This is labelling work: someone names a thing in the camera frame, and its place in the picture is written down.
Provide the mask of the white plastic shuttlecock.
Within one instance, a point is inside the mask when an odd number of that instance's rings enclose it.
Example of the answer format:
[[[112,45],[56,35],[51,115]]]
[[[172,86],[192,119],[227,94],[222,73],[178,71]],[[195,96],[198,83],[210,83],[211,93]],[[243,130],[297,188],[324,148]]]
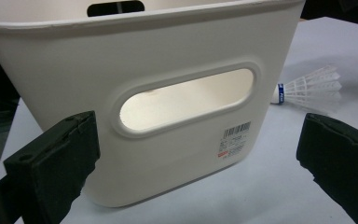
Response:
[[[339,78],[337,68],[327,65],[288,83],[278,83],[271,103],[290,104],[323,114],[334,113],[341,99]]]

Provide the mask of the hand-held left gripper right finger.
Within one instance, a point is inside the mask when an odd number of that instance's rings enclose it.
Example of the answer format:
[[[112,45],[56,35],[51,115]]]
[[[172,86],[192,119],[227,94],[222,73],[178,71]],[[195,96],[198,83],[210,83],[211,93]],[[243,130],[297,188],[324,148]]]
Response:
[[[304,119],[296,159],[358,224],[358,129],[309,113]]]

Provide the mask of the white plastic basket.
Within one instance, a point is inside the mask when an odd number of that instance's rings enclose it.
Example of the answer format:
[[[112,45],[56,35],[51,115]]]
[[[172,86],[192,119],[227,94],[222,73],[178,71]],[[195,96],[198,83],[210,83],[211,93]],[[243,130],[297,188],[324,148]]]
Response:
[[[305,0],[0,0],[0,64],[38,125],[96,115],[85,194],[120,207],[252,150]]]

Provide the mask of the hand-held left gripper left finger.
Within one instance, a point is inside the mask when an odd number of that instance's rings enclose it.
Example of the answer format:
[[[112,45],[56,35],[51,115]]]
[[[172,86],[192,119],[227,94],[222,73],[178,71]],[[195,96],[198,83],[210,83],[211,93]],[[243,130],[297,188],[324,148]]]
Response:
[[[4,160],[8,218],[24,224],[60,224],[100,158],[95,113],[55,124]]]

